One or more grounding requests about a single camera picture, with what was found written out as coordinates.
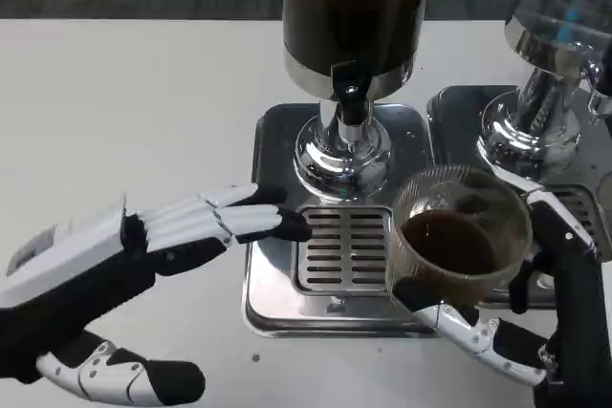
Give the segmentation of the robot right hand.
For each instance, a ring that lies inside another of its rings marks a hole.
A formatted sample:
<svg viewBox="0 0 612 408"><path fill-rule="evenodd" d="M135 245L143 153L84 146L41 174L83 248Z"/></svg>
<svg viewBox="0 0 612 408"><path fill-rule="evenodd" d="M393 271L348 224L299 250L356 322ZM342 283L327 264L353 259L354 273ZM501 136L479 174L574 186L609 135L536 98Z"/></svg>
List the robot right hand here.
<svg viewBox="0 0 612 408"><path fill-rule="evenodd" d="M474 359L531 388L537 407L611 403L611 289L593 238L544 187L469 167L410 179L394 203L385 283L393 301ZM554 281L543 337L478 309L501 284L526 310L536 272Z"/></svg>

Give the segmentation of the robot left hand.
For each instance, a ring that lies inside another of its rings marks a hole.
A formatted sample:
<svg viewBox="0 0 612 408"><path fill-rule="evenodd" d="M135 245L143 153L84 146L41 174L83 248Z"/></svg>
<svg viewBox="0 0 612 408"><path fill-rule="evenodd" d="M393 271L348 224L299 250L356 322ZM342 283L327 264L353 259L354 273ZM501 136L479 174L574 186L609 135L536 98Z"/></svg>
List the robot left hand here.
<svg viewBox="0 0 612 408"><path fill-rule="evenodd" d="M110 405L198 401L206 378L196 364L143 357L88 326L158 277L199 268L233 244L310 240L311 226L284 207L286 197L281 187L250 183L157 209L119 202L41 231L14 253L1 284L1 376L47 379Z"/></svg>

